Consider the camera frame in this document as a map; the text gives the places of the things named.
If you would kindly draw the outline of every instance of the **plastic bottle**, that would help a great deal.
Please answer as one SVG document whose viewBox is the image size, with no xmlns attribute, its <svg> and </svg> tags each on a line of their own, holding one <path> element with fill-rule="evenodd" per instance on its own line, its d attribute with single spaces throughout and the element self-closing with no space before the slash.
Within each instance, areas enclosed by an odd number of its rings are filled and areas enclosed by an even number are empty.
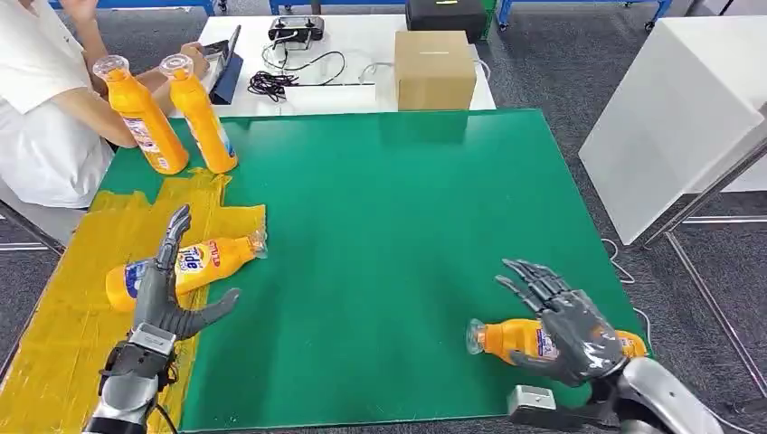
<svg viewBox="0 0 767 434">
<path fill-rule="evenodd" d="M 197 141 L 205 165 L 222 174 L 237 165 L 237 155 L 221 126 L 203 84 L 194 76 L 194 62 L 185 54 L 173 54 L 160 62 L 160 71 L 170 80 L 170 99 L 184 114 Z"/>
<path fill-rule="evenodd" d="M 624 355 L 641 357 L 648 354 L 642 338 L 622 330 L 616 332 Z M 508 319 L 500 324 L 483 324 L 478 319 L 472 319 L 466 331 L 466 348 L 470 354 L 494 354 L 509 364 L 513 364 L 509 358 L 512 350 L 546 359 L 555 359 L 559 354 L 540 321 L 521 318 Z"/>
<path fill-rule="evenodd" d="M 181 172 L 189 161 L 166 115 L 152 94 L 130 74 L 128 60 L 110 55 L 93 64 L 93 73 L 109 87 L 109 104 L 125 121 L 149 164 L 163 175 Z"/>
<path fill-rule="evenodd" d="M 179 249 L 175 293 L 180 296 L 214 280 L 228 278 L 254 258 L 266 258 L 262 231 L 237 239 L 216 238 Z M 107 298 L 115 309 L 129 312 L 136 307 L 138 285 L 150 260 L 121 265 L 107 273 Z"/>
</svg>

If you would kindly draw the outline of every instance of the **robotic hand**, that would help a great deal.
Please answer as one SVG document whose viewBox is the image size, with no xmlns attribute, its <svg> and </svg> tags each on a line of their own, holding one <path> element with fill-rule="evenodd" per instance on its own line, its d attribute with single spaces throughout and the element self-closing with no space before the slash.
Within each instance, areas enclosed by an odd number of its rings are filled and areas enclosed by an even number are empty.
<svg viewBox="0 0 767 434">
<path fill-rule="evenodd" d="M 620 340 L 592 300 L 581 290 L 571 290 L 548 267 L 523 260 L 503 259 L 527 284 L 530 296 L 504 276 L 496 280 L 517 294 L 541 319 L 559 356 L 553 361 L 512 352 L 515 365 L 551 377 L 568 386 L 579 386 L 601 378 L 626 362 Z"/>
<path fill-rule="evenodd" d="M 189 205 L 171 217 L 159 252 L 149 261 L 139 284 L 128 339 L 117 343 L 101 371 L 99 405 L 84 433 L 146 433 L 147 418 L 156 407 L 157 394 L 175 382 L 170 376 L 175 341 L 196 335 L 234 308 L 240 295 L 238 288 L 230 289 L 219 302 L 199 311 L 178 305 L 175 261 L 190 221 Z"/>
<path fill-rule="evenodd" d="M 569 386 L 589 382 L 593 405 L 608 407 L 624 434 L 722 434 L 707 408 L 660 363 L 627 359 L 615 329 L 582 290 L 572 290 L 548 267 L 503 259 L 525 283 L 496 276 L 535 315 L 559 355 L 537 359 L 512 352 L 515 365 Z"/>
</svg>

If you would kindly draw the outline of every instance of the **yellow cloth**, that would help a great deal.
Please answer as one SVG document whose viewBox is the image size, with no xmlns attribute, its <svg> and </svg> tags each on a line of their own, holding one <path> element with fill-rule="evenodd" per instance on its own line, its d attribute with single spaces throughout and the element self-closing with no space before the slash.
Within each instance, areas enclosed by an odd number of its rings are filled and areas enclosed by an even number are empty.
<svg viewBox="0 0 767 434">
<path fill-rule="evenodd" d="M 104 278 L 117 265 L 154 256 L 179 206 L 189 203 L 192 214 L 182 245 L 265 229 L 264 205 L 221 206 L 229 179 L 201 169 L 190 178 L 167 178 L 151 206 L 142 193 L 99 193 L 53 272 L 5 377 L 0 433 L 81 431 L 98 401 L 99 369 L 131 324 L 131 314 L 110 307 Z M 207 292 L 208 287 L 192 291 L 179 303 L 200 308 Z M 176 345 L 179 380 L 160 395 L 176 424 L 195 350 L 196 338 Z M 149 432 L 169 432 L 157 412 Z"/>
</svg>

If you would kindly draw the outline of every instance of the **green mat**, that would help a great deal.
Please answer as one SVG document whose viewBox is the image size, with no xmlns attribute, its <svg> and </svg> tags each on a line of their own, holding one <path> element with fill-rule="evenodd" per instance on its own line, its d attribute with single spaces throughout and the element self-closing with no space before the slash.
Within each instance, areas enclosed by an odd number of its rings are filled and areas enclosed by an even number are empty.
<svg viewBox="0 0 767 434">
<path fill-rule="evenodd" d="M 201 336 L 182 429 L 501 415 L 518 383 L 583 403 L 588 388 L 467 354 L 472 317 L 530 317 L 494 283 L 501 258 L 551 266 L 641 334 L 540 111 L 223 124 L 241 159 L 226 204 L 267 204 L 270 256 L 212 285 L 242 295 Z M 120 151 L 103 188 L 153 199 L 160 182 Z"/>
</svg>

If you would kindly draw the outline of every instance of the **floor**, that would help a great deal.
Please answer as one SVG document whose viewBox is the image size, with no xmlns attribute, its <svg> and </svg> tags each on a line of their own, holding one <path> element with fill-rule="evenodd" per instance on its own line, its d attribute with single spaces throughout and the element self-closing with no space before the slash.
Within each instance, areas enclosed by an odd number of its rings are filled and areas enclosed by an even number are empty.
<svg viewBox="0 0 767 434">
<path fill-rule="evenodd" d="M 687 8 L 677 0 L 670 14 Z M 295 7 L 295 14 L 308 8 Z M 396 6 L 331 7 L 327 14 L 401 13 Z M 610 220 L 577 153 L 601 110 L 631 64 L 647 34 L 643 24 L 654 5 L 631 8 L 606 4 L 515 5 L 509 29 L 495 28 L 478 47 L 492 70 L 490 88 L 501 108 L 541 108 L 605 238 L 617 240 Z M 229 14 L 268 14 L 266 2 L 230 0 Z M 178 47 L 196 39 L 205 18 L 201 10 L 102 11 L 99 22 L 112 52 L 128 57 L 134 71 L 154 67 Z M 717 197 L 710 213 L 767 213 L 767 193 Z M 735 329 L 767 372 L 767 226 L 682 227 L 677 236 Z M 29 241 L 0 221 L 0 242 Z M 33 308 L 56 258 L 48 252 L 0 253 L 0 360 L 9 353 Z M 652 250 L 621 250 L 617 261 L 637 280 L 625 286 L 635 307 L 652 320 L 658 359 L 707 405 L 754 432 L 767 432 L 765 414 L 738 416 L 724 404 L 759 396 L 734 350 L 696 292 L 670 246 Z M 502 419 L 423 422 L 369 427 L 300 429 L 282 432 L 508 432 L 537 433 L 542 429 L 514 426 Z M 581 432 L 609 432 L 587 428 Z"/>
</svg>

